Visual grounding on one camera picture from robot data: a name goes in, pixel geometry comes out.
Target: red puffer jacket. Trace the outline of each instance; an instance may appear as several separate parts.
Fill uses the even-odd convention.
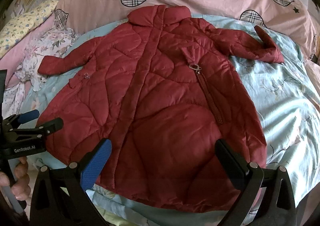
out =
[[[228,210],[239,191],[215,156],[216,140],[266,165],[260,121],[228,56],[281,63],[281,52],[258,26],[264,44],[191,18],[187,7],[144,7],[128,18],[64,59],[44,57],[41,74],[84,65],[39,118],[64,121],[47,150],[68,164],[109,138],[97,184],[155,207]]]

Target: finger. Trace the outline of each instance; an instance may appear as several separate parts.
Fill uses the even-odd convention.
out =
[[[19,161],[25,164],[27,162],[27,157],[19,157]]]
[[[14,173],[16,177],[17,178],[23,177],[28,172],[28,168],[29,168],[28,162],[26,162],[25,164],[23,163],[17,164],[17,166],[14,169]]]
[[[29,197],[29,195],[30,195],[30,193],[31,193],[31,188],[30,188],[30,186],[27,186],[27,187],[25,188],[25,191],[24,191],[22,194],[19,194],[19,195],[16,196],[16,199],[17,199],[18,201],[27,200],[28,197]]]
[[[4,172],[0,172],[0,186],[8,186],[10,185],[9,178]]]
[[[22,194],[25,189],[28,187],[30,182],[30,177],[28,174],[19,178],[18,181],[11,187],[11,191],[15,196]]]

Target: zipper pull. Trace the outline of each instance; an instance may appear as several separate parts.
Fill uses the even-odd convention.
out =
[[[202,68],[197,64],[189,65],[189,68],[195,70],[196,74],[200,74],[200,71],[202,70]]]

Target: light blue bedsheet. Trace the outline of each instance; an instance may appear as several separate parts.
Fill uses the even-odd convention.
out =
[[[217,28],[239,29],[260,40],[251,23],[219,16],[194,15],[203,17]],[[66,54],[83,42],[109,33],[120,22],[111,23],[82,35]],[[280,47],[284,64],[267,64],[231,57],[248,94],[257,109],[268,144],[267,168],[283,165],[287,168],[296,206],[301,199],[320,182],[319,149],[320,97],[307,76],[302,63],[300,48],[290,38],[274,31],[264,30]],[[21,112],[33,106],[40,111],[47,107],[52,98],[68,83],[81,68],[48,79],[39,92],[29,91]],[[36,121],[24,127],[34,127]],[[32,156],[52,168],[64,165],[49,153]],[[146,206],[119,195],[110,198],[103,189],[92,194],[93,202],[138,225],[149,226],[214,226],[226,212],[190,214],[175,210]],[[252,208],[245,223],[252,220],[258,204]]]

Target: pocket zipper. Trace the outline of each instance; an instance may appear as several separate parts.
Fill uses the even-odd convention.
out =
[[[206,81],[204,75],[200,72],[202,70],[202,68],[198,64],[189,65],[189,68],[195,71],[196,77],[197,77],[198,82],[200,84],[200,87],[204,93],[204,96],[207,99],[210,110],[213,113],[215,119],[218,121],[218,123],[220,125],[222,125],[223,124],[222,115],[221,115],[220,111],[218,110],[217,105],[215,104],[212,95],[210,94],[210,91],[209,91],[208,85],[207,85],[207,81]]]

